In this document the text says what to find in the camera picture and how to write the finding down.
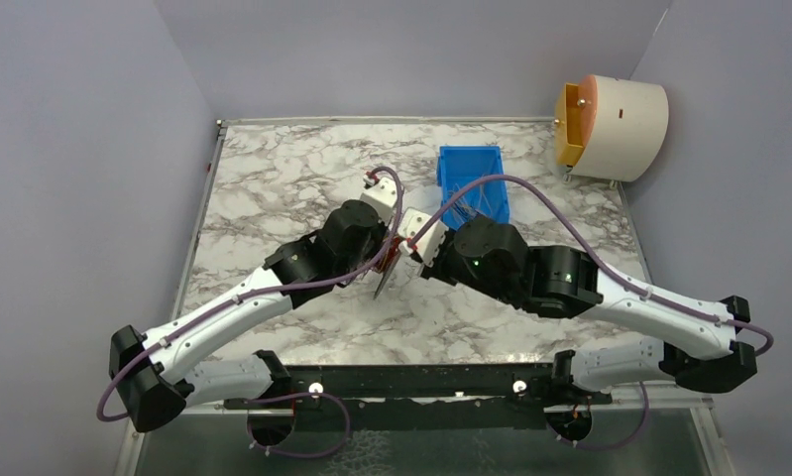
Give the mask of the black cable spool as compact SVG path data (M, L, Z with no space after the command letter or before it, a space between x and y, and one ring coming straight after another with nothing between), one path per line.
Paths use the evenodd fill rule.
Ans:
M402 237L395 237L392 245L385 254L383 260L378 265L378 272L381 275L379 283L374 291L373 299L377 299L383 292L386 284L390 280L393 271L401 256L401 243L404 241Z

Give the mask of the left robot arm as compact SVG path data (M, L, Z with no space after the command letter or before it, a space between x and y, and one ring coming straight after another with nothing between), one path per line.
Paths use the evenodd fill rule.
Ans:
M374 268L390 248L401 212L399 198L347 200L320 229L281 245L242 283L197 312L145 332L132 325L118 329L110 338L110 382L97 418L128 419L138 432L174 420L207 390L191 373L206 356Z

